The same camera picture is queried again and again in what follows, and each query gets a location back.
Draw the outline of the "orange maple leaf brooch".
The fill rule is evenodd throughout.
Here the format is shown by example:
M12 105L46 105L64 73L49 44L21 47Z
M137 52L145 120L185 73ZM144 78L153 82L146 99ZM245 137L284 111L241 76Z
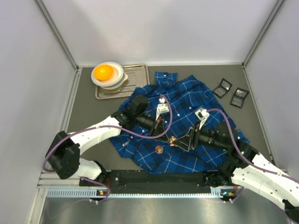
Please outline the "orange maple leaf brooch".
M175 144L174 144L175 141L176 141L176 137L172 136L172 137L170 138L170 146L174 146L174 145L175 145Z

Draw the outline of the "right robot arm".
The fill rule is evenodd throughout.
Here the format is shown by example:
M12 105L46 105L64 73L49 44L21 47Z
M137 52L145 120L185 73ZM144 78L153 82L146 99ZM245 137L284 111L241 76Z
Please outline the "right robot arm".
M236 131L220 123L215 130L207 130L197 123L180 137L171 139L172 145L186 152L197 146L223 150L226 160L217 171L205 175L212 187L238 185L268 199L279 207L291 221L299 221L299 182L270 163L250 144L239 140Z

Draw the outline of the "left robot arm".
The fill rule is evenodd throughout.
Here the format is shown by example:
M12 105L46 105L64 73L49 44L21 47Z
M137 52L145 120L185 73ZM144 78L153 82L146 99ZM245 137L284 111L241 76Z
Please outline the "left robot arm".
M148 103L145 96L138 95L125 109L116 111L100 123L73 133L59 132L45 156L44 171L55 172L61 180L74 176L85 181L103 182L107 175L103 166L97 161L87 161L81 155L121 132L143 139L158 139L166 135L166 131L155 135L161 120L146 113Z

